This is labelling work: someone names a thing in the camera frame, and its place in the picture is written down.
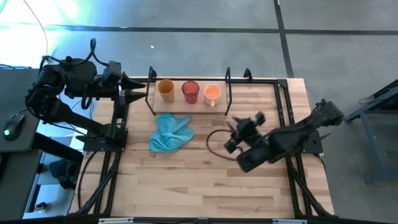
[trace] gray floor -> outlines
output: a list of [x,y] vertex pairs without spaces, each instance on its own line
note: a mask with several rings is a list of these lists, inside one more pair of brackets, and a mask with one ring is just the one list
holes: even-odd
[[[43,9],[43,2],[52,10]],[[277,28],[272,0],[28,3],[48,24]],[[286,29],[398,29],[398,1],[394,0],[280,0],[280,7]],[[12,15],[16,11],[20,16]],[[35,20],[23,2],[13,1],[0,14],[0,22],[9,25]],[[23,56],[0,54],[0,61],[37,67],[45,48],[40,29],[30,30],[29,39],[21,37],[21,32],[0,29],[0,35],[10,40],[6,50],[25,52]],[[89,40],[96,37],[98,57],[122,62],[129,75],[147,75],[152,65],[159,75],[219,76],[231,67],[232,76],[241,76],[249,67],[255,77],[287,76],[278,34],[48,31],[47,36],[49,54],[56,57],[85,57]],[[344,113],[359,108],[360,98],[396,79],[397,43],[396,35],[287,35],[294,76],[305,79],[310,104],[326,98]],[[394,133],[396,126],[377,130],[378,136],[385,136]],[[361,122],[321,130],[327,132],[331,136],[323,141],[323,148],[335,213],[344,218],[397,222],[398,183],[366,185],[362,181],[363,174],[372,172],[374,161]]]

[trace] orange cup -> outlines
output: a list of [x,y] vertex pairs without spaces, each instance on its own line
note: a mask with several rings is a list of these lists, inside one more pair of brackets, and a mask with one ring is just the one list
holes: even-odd
[[205,94],[205,103],[210,105],[211,109],[214,109],[221,96],[221,88],[218,85],[210,84],[205,87],[203,92]]
[[174,83],[171,80],[162,80],[157,85],[157,89],[166,103],[174,101]]

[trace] wooden tabletop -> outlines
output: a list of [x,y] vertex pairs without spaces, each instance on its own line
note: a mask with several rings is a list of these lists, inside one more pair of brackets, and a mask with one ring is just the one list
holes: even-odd
[[[288,79],[288,83],[297,122],[310,114],[310,105],[304,80],[292,78]],[[154,84],[151,84],[150,100],[153,98],[153,87]],[[279,127],[272,85],[233,84],[232,89],[233,103],[228,115],[191,115],[188,126],[194,130],[195,136],[172,154],[149,152],[149,139],[157,129],[156,119],[159,115],[151,114],[144,99],[130,105],[127,122],[129,137],[119,166],[111,214],[113,217],[294,217],[284,159],[275,164],[265,163],[245,174],[236,162],[216,157],[206,149],[207,135],[216,129],[226,129],[227,121],[234,124],[232,116],[253,118],[258,111],[262,111],[266,122],[259,128],[261,133]],[[282,91],[281,96],[285,109]],[[112,112],[113,102],[101,100],[95,120],[109,123]],[[228,133],[215,134],[210,139],[210,147],[228,155],[223,147],[228,139]],[[97,153],[88,165],[81,185],[82,203],[87,201],[98,185],[103,156],[104,153]],[[324,208],[333,213],[325,171],[319,158],[303,154],[303,164],[309,189]],[[304,212],[299,190],[298,195],[300,208]],[[75,192],[70,212],[76,210]]]

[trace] teal cloth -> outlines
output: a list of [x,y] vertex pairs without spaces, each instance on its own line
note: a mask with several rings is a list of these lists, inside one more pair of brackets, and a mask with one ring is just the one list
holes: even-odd
[[150,137],[151,152],[176,152],[189,142],[195,134],[187,127],[191,116],[174,118],[171,114],[162,114],[157,118],[157,131]]

